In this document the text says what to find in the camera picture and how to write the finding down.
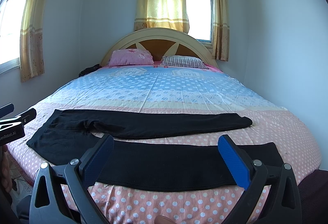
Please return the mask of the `person's left hand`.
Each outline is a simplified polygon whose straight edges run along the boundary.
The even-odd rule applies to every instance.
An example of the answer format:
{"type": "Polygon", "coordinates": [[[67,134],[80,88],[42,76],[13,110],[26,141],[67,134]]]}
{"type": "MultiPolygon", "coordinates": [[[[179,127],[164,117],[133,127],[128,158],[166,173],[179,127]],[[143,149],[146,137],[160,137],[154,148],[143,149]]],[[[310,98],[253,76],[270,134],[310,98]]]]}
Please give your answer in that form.
{"type": "Polygon", "coordinates": [[[10,166],[7,157],[8,147],[2,146],[2,160],[1,160],[1,184],[7,193],[10,193],[12,189],[12,178],[10,173],[10,166]]]}

